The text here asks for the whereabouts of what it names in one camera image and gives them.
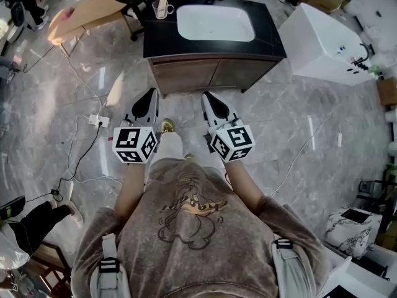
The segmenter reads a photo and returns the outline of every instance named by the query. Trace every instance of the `bathroom vanity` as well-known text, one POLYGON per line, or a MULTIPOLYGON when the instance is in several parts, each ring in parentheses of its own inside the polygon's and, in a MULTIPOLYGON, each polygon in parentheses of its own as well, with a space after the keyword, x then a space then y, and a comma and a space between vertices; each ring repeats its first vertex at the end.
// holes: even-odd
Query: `bathroom vanity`
POLYGON ((201 89, 242 92, 286 57, 265 4, 188 0, 164 20, 145 22, 143 57, 161 95, 201 89))

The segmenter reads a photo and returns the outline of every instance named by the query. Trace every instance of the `electrical outlet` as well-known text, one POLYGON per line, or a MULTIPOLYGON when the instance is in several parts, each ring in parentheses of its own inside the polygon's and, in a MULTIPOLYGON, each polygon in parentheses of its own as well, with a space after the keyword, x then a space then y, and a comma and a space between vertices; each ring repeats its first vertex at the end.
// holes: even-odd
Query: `electrical outlet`
POLYGON ((91 125, 98 126, 99 122, 102 122, 101 127, 109 127, 110 119, 108 117, 97 116, 97 115, 90 115, 88 123, 91 125))

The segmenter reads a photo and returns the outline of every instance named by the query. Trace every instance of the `chair leg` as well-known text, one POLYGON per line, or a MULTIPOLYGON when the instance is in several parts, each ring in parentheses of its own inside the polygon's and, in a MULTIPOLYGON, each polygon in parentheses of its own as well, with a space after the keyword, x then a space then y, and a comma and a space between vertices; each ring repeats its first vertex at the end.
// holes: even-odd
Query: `chair leg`
POLYGON ((136 30, 136 31, 134 31, 134 32, 132 32, 132 34, 131 34, 131 41, 136 41, 136 40, 138 40, 138 34, 141 34, 141 33, 143 33, 145 31, 145 28, 144 27, 142 27, 142 28, 140 28, 139 30, 136 30))

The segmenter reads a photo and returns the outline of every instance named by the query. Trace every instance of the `wooden cabinet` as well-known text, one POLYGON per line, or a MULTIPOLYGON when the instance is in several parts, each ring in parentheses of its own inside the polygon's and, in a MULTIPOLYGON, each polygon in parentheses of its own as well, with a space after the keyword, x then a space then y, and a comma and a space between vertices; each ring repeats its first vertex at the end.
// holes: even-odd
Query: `wooden cabinet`
POLYGON ((236 87, 245 91, 277 64, 269 60, 197 56, 201 58, 185 55, 149 59, 163 97, 206 88, 236 87))

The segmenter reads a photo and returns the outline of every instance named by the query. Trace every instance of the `gray tile floor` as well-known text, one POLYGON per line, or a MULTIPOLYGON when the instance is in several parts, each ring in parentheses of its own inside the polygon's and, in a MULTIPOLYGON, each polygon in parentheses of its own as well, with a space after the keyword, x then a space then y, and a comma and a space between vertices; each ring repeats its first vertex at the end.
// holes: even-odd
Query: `gray tile floor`
MULTIPOLYGON (((48 0, 50 17, 76 1, 48 0)), ((277 27, 292 11, 278 0, 253 1, 267 4, 277 27)), ((156 84, 147 61, 141 57, 142 49, 142 37, 132 43, 120 21, 85 34, 71 55, 72 66, 101 102, 108 99, 102 114, 112 120, 109 129, 100 130, 97 143, 82 160, 76 176, 79 181, 104 174, 123 179, 125 166, 111 152, 107 138, 134 96, 156 84)), ((7 53, 10 58, 14 55, 21 57, 22 66, 27 64, 31 69, 0 89, 0 127, 6 129, 0 141, 2 204, 22 194, 31 199, 48 193, 57 187, 60 177, 68 177, 67 156, 76 118, 79 114, 96 114, 99 109, 97 98, 78 80, 60 50, 47 41, 45 29, 24 30, 7 53)), ((267 195, 284 181, 294 157, 329 117, 275 195, 281 203, 290 204, 319 236, 330 212, 354 202, 359 181, 379 178, 387 163, 390 136, 375 83, 348 87, 292 76, 288 60, 284 60, 247 93, 224 90, 219 94, 235 105, 254 132, 257 145, 244 162, 267 195), (341 147, 337 146, 339 132, 341 147)), ((224 172, 219 157, 209 154, 202 137, 207 126, 200 93, 169 95, 160 101, 160 116, 175 120, 186 153, 224 172)), ((79 118, 69 161, 72 171, 95 134, 96 129, 79 118)), ((63 183, 65 197, 68 189, 69 184, 63 183)), ((120 183, 109 179, 74 182, 71 199, 85 218, 84 228, 98 207, 113 205, 119 189, 120 183)), ((25 211, 44 200, 28 203, 25 211)), ((83 233, 84 229, 79 230, 66 219, 47 240, 59 244, 71 261, 83 233)))

